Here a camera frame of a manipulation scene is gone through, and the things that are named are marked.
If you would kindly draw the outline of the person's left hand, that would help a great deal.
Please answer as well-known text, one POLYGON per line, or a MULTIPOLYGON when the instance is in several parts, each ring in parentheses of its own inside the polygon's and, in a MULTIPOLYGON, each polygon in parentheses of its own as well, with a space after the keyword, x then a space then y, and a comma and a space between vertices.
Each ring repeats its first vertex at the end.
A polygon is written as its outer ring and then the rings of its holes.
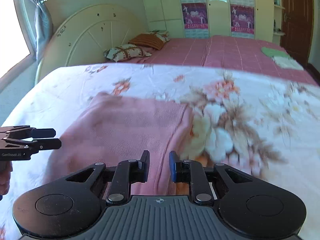
POLYGON ((6 195, 10 188, 10 177, 11 172, 13 171, 12 162, 5 162, 6 167, 0 174, 0 195, 6 195))

